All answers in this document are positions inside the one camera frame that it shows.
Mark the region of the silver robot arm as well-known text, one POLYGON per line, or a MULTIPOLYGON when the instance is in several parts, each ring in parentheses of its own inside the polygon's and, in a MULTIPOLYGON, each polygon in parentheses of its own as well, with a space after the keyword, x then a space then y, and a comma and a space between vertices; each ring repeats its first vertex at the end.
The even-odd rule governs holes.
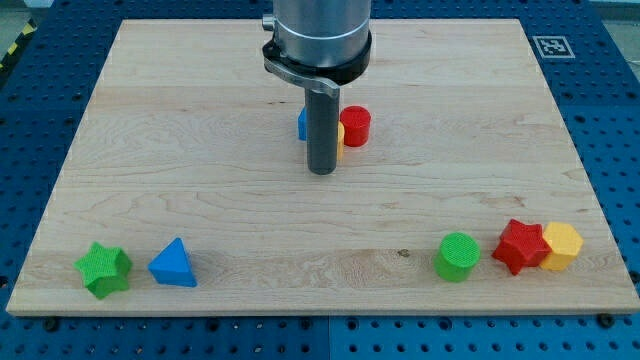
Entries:
POLYGON ((369 0, 273 0, 263 16, 267 72, 332 100, 364 73, 372 35, 369 0))

